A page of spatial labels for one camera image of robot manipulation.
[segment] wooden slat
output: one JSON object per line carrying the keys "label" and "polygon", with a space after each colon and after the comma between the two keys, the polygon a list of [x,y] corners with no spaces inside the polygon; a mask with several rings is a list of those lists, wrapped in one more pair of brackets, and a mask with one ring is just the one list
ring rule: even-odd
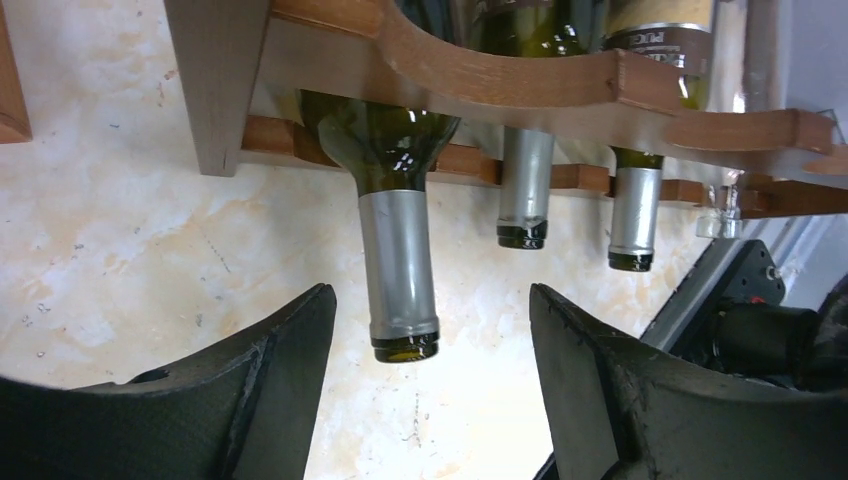
{"label": "wooden slat", "polygon": [[332,8],[327,8],[325,0],[274,0],[271,15],[365,38],[377,38],[383,22],[378,0],[335,1]]}
{"label": "wooden slat", "polygon": [[165,0],[200,172],[239,162],[271,0]]}
{"label": "wooden slat", "polygon": [[848,145],[837,145],[832,154],[804,165],[804,170],[820,175],[848,175]]}
{"label": "wooden slat", "polygon": [[793,180],[758,183],[752,191],[767,197],[768,208],[742,209],[742,218],[792,217],[848,213],[848,190]]}
{"label": "wooden slat", "polygon": [[29,116],[24,103],[21,80],[12,40],[6,26],[6,14],[0,3],[0,143],[20,143],[32,140]]}
{"label": "wooden slat", "polygon": [[[251,163],[342,171],[305,128],[289,120],[249,116],[242,149],[266,154],[250,157],[247,161]],[[439,183],[498,187],[500,175],[500,161],[487,157],[478,148],[449,144],[436,159],[427,179]],[[610,185],[609,170],[605,167],[554,165],[551,172],[551,193],[554,195],[600,198],[610,192]],[[703,192],[703,185],[697,182],[664,180],[662,200],[691,206],[702,203]]]}

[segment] wooden wine rack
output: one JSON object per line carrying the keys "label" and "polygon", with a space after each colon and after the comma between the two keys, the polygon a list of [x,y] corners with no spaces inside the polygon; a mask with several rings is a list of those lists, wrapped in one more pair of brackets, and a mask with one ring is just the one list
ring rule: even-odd
{"label": "wooden wine rack", "polygon": [[[394,0],[195,3],[166,7],[205,174],[235,174],[241,148],[275,154],[252,161],[338,169],[299,126],[247,117],[259,71],[271,84],[742,169],[760,179],[742,192],[747,218],[848,211],[848,148],[833,144],[832,120],[795,109],[685,110],[677,69],[633,53],[487,55],[426,34]],[[429,178],[496,187],[499,176],[500,162],[450,145]],[[557,165],[551,186],[555,194],[611,196],[610,185],[605,168]],[[699,205],[705,187],[666,180],[662,199]]]}

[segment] wooden cabinet edge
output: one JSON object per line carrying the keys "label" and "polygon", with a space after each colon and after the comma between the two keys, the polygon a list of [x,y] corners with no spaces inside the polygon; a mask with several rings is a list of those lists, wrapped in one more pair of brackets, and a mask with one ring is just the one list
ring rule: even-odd
{"label": "wooden cabinet edge", "polygon": [[12,39],[6,25],[6,14],[0,2],[0,144],[32,140],[26,103],[24,102]]}

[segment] marble wall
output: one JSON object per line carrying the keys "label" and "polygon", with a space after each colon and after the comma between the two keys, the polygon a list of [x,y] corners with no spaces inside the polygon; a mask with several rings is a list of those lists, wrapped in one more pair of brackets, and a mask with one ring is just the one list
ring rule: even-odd
{"label": "marble wall", "polygon": [[309,479],[530,478],[551,444],[527,320],[547,283],[640,333],[706,243],[663,208],[654,271],[606,267],[611,204],[551,202],[539,253],[500,249],[497,191],[430,184],[442,353],[372,359],[352,179],[198,174],[160,0],[3,0],[35,140],[0,146],[0,374],[125,382],[270,314],[339,299]]}

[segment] wine bottle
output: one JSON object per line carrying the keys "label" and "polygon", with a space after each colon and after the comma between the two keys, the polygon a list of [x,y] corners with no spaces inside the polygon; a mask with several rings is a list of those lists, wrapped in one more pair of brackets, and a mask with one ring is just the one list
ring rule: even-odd
{"label": "wine bottle", "polygon": [[[405,0],[419,27],[455,41],[447,0]],[[356,180],[378,361],[414,362],[438,353],[425,175],[459,119],[301,90],[301,118],[324,152]]]}
{"label": "wine bottle", "polygon": [[[477,0],[471,47],[511,57],[581,55],[586,49],[572,20],[571,0]],[[504,130],[497,223],[500,246],[544,247],[554,141],[553,135],[544,132]]]}
{"label": "wine bottle", "polygon": [[[683,106],[703,108],[712,59],[712,12],[713,0],[608,0],[604,48],[630,50],[679,67]],[[609,266],[647,272],[654,258],[663,157],[625,148],[613,151]]]}

